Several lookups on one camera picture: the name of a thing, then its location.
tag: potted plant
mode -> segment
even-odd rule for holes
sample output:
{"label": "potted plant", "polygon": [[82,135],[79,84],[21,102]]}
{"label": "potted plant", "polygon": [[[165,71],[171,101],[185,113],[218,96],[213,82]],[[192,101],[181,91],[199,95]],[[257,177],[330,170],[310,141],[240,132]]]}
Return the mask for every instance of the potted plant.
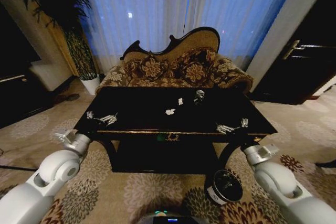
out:
{"label": "potted plant", "polygon": [[[90,47],[84,37],[80,17],[86,17],[84,7],[90,7],[89,0],[31,0],[37,4],[33,15],[39,22],[40,13],[50,17],[48,26],[57,24],[64,33],[70,55],[79,73],[79,78],[90,94],[95,94],[99,77],[93,62]],[[23,0],[28,9],[28,0]]]}

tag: sheer curtain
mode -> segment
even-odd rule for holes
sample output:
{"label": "sheer curtain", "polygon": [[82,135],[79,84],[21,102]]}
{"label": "sheer curtain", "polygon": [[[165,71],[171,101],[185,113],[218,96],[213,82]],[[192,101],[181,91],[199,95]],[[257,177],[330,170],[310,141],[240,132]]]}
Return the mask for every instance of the sheer curtain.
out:
{"label": "sheer curtain", "polygon": [[190,0],[186,29],[214,27],[219,53],[246,69],[285,0]]}
{"label": "sheer curtain", "polygon": [[187,0],[90,0],[83,19],[93,54],[106,73],[136,40],[145,50],[161,51],[169,35],[183,36]]}
{"label": "sheer curtain", "polygon": [[285,0],[90,0],[82,24],[99,68],[106,73],[136,40],[161,51],[169,35],[199,26],[220,34],[219,53],[246,69]]}

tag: white wall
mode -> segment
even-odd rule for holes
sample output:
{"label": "white wall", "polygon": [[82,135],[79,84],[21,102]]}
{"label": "white wall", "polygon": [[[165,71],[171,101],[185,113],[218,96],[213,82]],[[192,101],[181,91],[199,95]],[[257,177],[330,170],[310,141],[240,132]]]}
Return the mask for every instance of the white wall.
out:
{"label": "white wall", "polygon": [[32,62],[31,70],[49,91],[56,89],[72,76],[72,72],[44,22],[37,23],[31,14],[33,8],[27,11],[22,0],[0,1],[41,57],[41,61]]}

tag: table leg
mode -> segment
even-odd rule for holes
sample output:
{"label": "table leg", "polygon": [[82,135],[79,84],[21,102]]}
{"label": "table leg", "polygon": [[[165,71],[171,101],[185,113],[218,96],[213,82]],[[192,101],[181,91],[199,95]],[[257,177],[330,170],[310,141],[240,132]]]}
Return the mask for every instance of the table leg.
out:
{"label": "table leg", "polygon": [[236,148],[240,147],[240,143],[228,143],[228,145],[225,146],[222,153],[220,154],[218,158],[218,169],[224,169],[226,166],[226,163],[228,162],[231,154],[235,151]]}
{"label": "table leg", "polygon": [[109,159],[110,159],[110,164],[111,167],[113,165],[113,161],[115,160],[115,156],[117,154],[116,149],[114,148],[114,144],[112,143],[112,141],[102,141],[102,140],[96,140],[98,143],[100,143],[102,146],[104,146],[107,155],[109,155]]}

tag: floral carpet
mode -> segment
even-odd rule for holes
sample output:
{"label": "floral carpet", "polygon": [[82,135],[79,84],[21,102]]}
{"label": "floral carpet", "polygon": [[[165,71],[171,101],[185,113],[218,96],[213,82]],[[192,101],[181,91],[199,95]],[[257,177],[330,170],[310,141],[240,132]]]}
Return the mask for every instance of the floral carpet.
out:
{"label": "floral carpet", "polygon": [[[79,80],[65,91],[71,93],[80,98],[0,130],[1,165],[38,168],[47,155],[62,149],[53,132],[72,128],[93,99]],[[336,169],[314,164],[336,158],[336,87],[302,105],[255,105],[279,132],[261,142],[280,148],[274,161],[291,169],[306,189],[336,210]],[[219,154],[225,144],[214,146]],[[286,223],[279,207],[256,184],[241,151],[231,156],[227,168],[240,179],[244,194],[239,202],[219,207],[205,197],[203,175],[113,173],[104,148],[94,142],[79,174],[56,195],[42,223],[136,223],[163,209],[208,223]],[[31,174],[0,169],[0,198]]]}

